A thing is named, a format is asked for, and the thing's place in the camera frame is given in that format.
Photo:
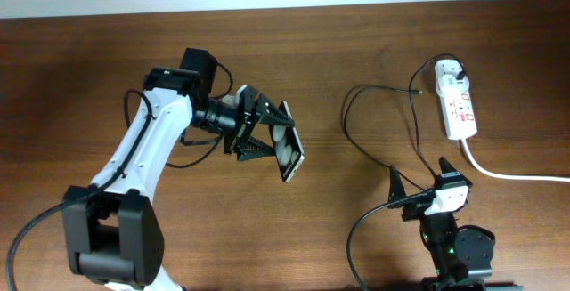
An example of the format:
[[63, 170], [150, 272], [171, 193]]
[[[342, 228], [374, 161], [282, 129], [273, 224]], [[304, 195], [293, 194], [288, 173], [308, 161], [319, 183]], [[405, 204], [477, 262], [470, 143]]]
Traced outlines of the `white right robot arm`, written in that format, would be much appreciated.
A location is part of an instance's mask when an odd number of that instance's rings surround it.
[[455, 214], [467, 205], [472, 181], [445, 158], [439, 158], [439, 165], [434, 186], [410, 196], [391, 166], [389, 207], [400, 208], [405, 222], [419, 221], [424, 247], [436, 269], [434, 277], [420, 282], [423, 290], [484, 290], [484, 279], [492, 275], [495, 236], [476, 225], [457, 224]]

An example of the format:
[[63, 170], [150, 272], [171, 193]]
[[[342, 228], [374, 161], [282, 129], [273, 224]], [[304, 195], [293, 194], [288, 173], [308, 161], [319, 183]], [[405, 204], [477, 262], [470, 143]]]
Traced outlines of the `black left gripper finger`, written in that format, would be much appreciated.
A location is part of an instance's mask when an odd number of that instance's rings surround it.
[[239, 162], [275, 155], [275, 149], [272, 146], [255, 137], [250, 137], [245, 143], [238, 142], [234, 147], [234, 152]]
[[257, 122], [263, 125], [293, 127], [294, 120], [285, 112], [279, 110], [264, 94], [256, 100]]

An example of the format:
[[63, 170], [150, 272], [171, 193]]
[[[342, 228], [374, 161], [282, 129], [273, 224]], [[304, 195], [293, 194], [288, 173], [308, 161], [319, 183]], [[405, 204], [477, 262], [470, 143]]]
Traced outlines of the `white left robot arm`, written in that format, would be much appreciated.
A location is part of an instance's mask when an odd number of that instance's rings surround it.
[[211, 93], [221, 63], [188, 48], [177, 69], [145, 76], [142, 99], [126, 135], [87, 187], [71, 186], [62, 212], [72, 273], [112, 290], [178, 290], [162, 262], [165, 240], [154, 193], [177, 143], [195, 127], [239, 161], [274, 157], [284, 182], [305, 160], [287, 102], [273, 104], [248, 85], [236, 94]]

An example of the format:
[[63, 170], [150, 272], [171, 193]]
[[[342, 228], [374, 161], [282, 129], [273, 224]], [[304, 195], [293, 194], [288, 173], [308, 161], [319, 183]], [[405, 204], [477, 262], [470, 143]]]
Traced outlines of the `black Galaxy smartphone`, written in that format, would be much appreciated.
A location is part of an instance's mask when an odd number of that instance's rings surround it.
[[295, 126], [269, 126], [283, 182], [290, 182], [305, 161], [305, 151]]

